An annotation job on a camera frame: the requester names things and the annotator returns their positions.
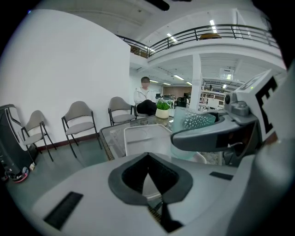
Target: floor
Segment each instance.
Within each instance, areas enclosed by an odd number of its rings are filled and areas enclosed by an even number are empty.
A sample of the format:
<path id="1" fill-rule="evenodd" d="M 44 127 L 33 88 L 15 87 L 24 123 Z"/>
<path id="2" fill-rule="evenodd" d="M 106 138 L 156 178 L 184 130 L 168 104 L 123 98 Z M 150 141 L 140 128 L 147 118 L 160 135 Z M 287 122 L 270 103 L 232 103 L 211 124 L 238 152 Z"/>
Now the floor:
<path id="1" fill-rule="evenodd" d="M 78 144 L 78 147 L 76 144 L 73 145 L 77 159 L 69 145 L 49 150 L 54 162 L 50 160 L 47 151 L 38 154 L 35 160 L 36 167 L 27 179 L 21 183 L 9 180 L 6 184 L 12 198 L 24 209 L 31 209 L 37 199 L 73 173 L 90 165 L 108 161 L 105 150 L 100 149 L 97 139 Z"/>

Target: black pants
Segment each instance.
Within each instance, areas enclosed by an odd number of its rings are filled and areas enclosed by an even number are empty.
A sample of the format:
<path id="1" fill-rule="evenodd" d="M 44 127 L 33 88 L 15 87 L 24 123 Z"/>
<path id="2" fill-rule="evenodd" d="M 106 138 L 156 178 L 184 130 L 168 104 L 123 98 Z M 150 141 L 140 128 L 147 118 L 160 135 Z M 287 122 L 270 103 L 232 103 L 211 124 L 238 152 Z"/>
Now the black pants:
<path id="1" fill-rule="evenodd" d="M 151 100 L 145 100 L 142 103 L 138 104 L 136 107 L 138 113 L 148 114 L 149 116 L 156 114 L 157 110 L 156 104 Z"/>

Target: metal chair leg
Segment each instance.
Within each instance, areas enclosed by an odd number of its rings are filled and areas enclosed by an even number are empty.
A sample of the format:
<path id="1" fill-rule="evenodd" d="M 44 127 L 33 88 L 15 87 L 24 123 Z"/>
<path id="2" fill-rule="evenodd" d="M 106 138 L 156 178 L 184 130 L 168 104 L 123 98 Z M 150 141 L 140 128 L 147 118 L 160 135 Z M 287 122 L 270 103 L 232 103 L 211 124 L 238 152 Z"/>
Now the metal chair leg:
<path id="1" fill-rule="evenodd" d="M 40 154 L 42 154 L 41 150 L 36 146 L 36 144 L 33 143 L 33 145 L 35 146 L 35 148 L 37 149 L 37 151 L 40 152 Z"/>
<path id="2" fill-rule="evenodd" d="M 48 151 L 49 157 L 50 157 L 51 161 L 53 162 L 53 159 L 52 159 L 52 156 L 51 156 L 51 154 L 50 154 L 50 151 L 49 151 L 48 148 L 47 148 L 47 144 L 46 144 L 46 142 L 45 142 L 45 139 L 43 139 L 43 140 L 44 140 L 44 143 L 45 143 L 45 147 L 46 147 L 46 149 L 47 149 L 47 151 Z"/>
<path id="3" fill-rule="evenodd" d="M 68 143 L 69 143 L 69 145 L 70 145 L 70 147 L 71 147 L 71 150 L 72 150 L 72 152 L 73 152 L 75 158 L 77 158 L 77 156 L 76 156 L 76 154 L 75 154 L 75 152 L 74 152 L 74 150 L 73 150 L 73 148 L 72 148 L 71 142 L 70 142 L 70 140 L 69 140 L 69 138 L 68 138 L 68 135 L 66 135 L 66 139 L 68 140 Z"/>
<path id="4" fill-rule="evenodd" d="M 97 140 L 98 140 L 98 143 L 100 144 L 100 138 L 99 138 L 99 136 L 98 136 L 98 133 L 97 133 L 97 130 L 96 130 L 96 126 L 95 126 L 95 125 L 94 125 L 94 129 L 95 129 L 96 138 L 97 138 Z"/>
<path id="5" fill-rule="evenodd" d="M 28 153 L 29 153 L 29 157 L 31 158 L 31 160 L 32 160 L 33 164 L 34 164 L 34 165 L 36 165 L 36 163 L 34 162 L 34 160 L 33 160 L 32 156 L 31 156 L 31 153 L 30 153 L 30 151 L 29 151 L 29 148 L 28 148 L 28 146 L 27 146 L 27 145 L 26 145 L 26 148 L 27 148 L 27 151 L 28 151 Z"/>
<path id="6" fill-rule="evenodd" d="M 46 141 L 45 141 L 44 133 L 43 133 L 43 130 L 42 130 L 42 122 L 40 122 L 40 129 L 41 129 L 42 138 L 43 138 L 46 150 L 48 151 L 48 154 L 49 154 L 49 157 L 50 157 L 51 161 L 53 162 L 52 156 L 51 156 L 51 154 L 50 154 L 50 152 L 48 150 L 48 147 L 47 147 L 47 144 L 46 144 Z"/>
<path id="7" fill-rule="evenodd" d="M 47 135 L 48 139 L 50 140 L 51 144 L 53 145 L 53 147 L 54 147 L 55 150 L 56 150 L 56 146 L 55 146 L 55 145 L 53 144 L 53 142 L 51 141 L 51 138 L 49 137 L 49 135 L 48 135 L 48 133 L 47 133 L 47 130 L 46 130 L 46 128 L 45 128 L 44 125 L 43 125 L 43 128 L 44 128 L 44 130 L 45 130 L 45 132 L 46 132 L 46 135 Z"/>
<path id="8" fill-rule="evenodd" d="M 73 140 L 75 141 L 75 143 L 76 143 L 77 146 L 78 146 L 78 143 L 77 143 L 77 141 L 75 140 L 74 136 L 73 136 L 73 135 L 71 135 L 71 136 L 72 136 Z"/>

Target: transparent container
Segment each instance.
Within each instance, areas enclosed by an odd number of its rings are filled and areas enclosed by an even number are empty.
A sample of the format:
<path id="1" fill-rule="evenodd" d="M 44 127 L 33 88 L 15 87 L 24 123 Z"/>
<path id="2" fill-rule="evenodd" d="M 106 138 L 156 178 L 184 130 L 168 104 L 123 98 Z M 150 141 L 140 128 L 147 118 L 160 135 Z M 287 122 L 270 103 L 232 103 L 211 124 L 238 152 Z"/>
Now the transparent container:
<path id="1" fill-rule="evenodd" d="M 212 125 L 215 122 L 215 116 L 192 110 L 185 107 L 177 107 L 172 124 L 172 132 L 176 133 L 181 130 L 198 129 Z M 171 152 L 180 159 L 192 159 L 196 152 L 183 151 L 171 145 Z"/>
<path id="2" fill-rule="evenodd" d="M 174 113 L 172 132 L 181 130 L 198 129 L 212 125 L 215 116 L 185 107 L 177 107 Z"/>

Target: white pot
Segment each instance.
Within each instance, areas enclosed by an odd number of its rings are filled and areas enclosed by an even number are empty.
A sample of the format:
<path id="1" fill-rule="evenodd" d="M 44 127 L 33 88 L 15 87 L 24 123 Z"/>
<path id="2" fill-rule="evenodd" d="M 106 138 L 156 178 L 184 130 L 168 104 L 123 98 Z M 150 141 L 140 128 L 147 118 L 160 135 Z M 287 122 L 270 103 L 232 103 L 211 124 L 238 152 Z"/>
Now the white pot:
<path id="1" fill-rule="evenodd" d="M 169 110 L 156 110 L 156 117 L 159 117 L 161 119 L 167 119 L 169 117 Z"/>

